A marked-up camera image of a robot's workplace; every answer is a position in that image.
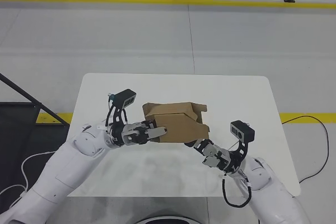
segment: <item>yellow tape line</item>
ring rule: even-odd
[[[72,115],[73,113],[58,113],[57,114],[60,118],[62,118],[65,122],[71,124]],[[36,120],[37,124],[55,124],[60,122],[56,120],[53,116],[47,113],[40,113],[38,119]]]
[[[336,10],[336,3],[313,3],[313,2],[311,3],[309,2],[285,3],[285,2],[250,2],[250,1],[229,1],[229,0],[227,1],[222,1],[222,0],[12,0],[9,2],[194,4],[194,5],[206,5],[206,6],[322,8],[322,9],[335,9]]]
[[[58,113],[57,115],[59,115],[67,123],[71,123],[73,113]],[[302,115],[314,116],[318,118],[319,120],[321,120],[323,123],[336,123],[336,113],[305,113],[305,114],[304,113],[280,113],[280,120],[281,122],[285,122],[286,120],[290,120],[292,118],[296,118]],[[60,122],[49,114],[40,113],[36,123],[54,124],[54,123],[60,123]],[[318,123],[318,121],[312,118],[299,118],[290,123],[300,123],[300,124],[305,123],[306,124],[306,123]]]

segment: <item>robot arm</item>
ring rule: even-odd
[[[145,144],[166,133],[155,121],[123,124],[120,111],[130,105],[136,94],[125,90],[116,94],[112,123],[84,125],[80,132],[65,142],[46,163],[37,182],[21,200],[0,215],[0,224],[44,224],[65,197],[79,187],[104,156],[115,148]]]
[[[263,224],[303,224],[299,206],[269,165],[261,158],[247,155],[248,143],[254,140],[254,130],[241,121],[232,122],[230,129],[239,139],[235,151],[220,148],[209,139],[186,143],[206,157],[203,164],[216,167],[233,178],[246,198],[246,202],[241,205],[230,203],[226,198],[223,179],[226,203],[236,208],[249,204]]]

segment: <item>gray floor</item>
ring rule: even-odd
[[[55,112],[89,72],[267,76],[279,112],[336,113],[336,11],[122,4],[0,4],[0,71]],[[22,101],[0,83],[0,101]],[[301,185],[311,223],[336,223],[336,124],[326,169]],[[324,162],[318,124],[284,130],[299,178]],[[67,198],[48,223],[134,223],[152,214],[257,223],[222,198]]]

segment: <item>brown cardboard box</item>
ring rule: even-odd
[[[154,142],[191,142],[200,138],[209,138],[209,127],[203,124],[202,111],[207,106],[192,102],[179,102],[176,104],[143,105],[146,120],[156,120],[157,127],[166,127],[167,133],[154,139]]]

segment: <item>white table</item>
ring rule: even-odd
[[[82,124],[102,121],[108,112],[108,93],[126,88],[137,93],[126,108],[128,121],[144,120],[146,102],[206,104],[203,122],[210,139],[229,148],[237,139],[230,122],[242,120],[255,130],[249,155],[265,159],[297,196],[300,185],[281,125],[269,81],[259,76],[99,74],[84,76],[68,137]],[[175,143],[148,143],[110,151],[90,177],[70,196],[100,197],[221,197],[221,171],[202,165],[204,157]],[[241,195],[228,179],[227,194]]]

